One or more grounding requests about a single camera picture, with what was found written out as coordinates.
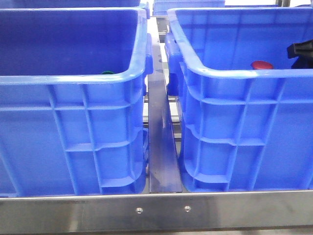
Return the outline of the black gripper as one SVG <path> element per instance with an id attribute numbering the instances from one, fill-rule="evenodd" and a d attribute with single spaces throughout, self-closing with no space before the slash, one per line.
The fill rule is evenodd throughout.
<path id="1" fill-rule="evenodd" d="M 301 43 L 291 44 L 287 48 L 288 58 L 297 60 L 291 66 L 292 69 L 312 69 L 313 68 L 313 41 L 308 40 Z"/>

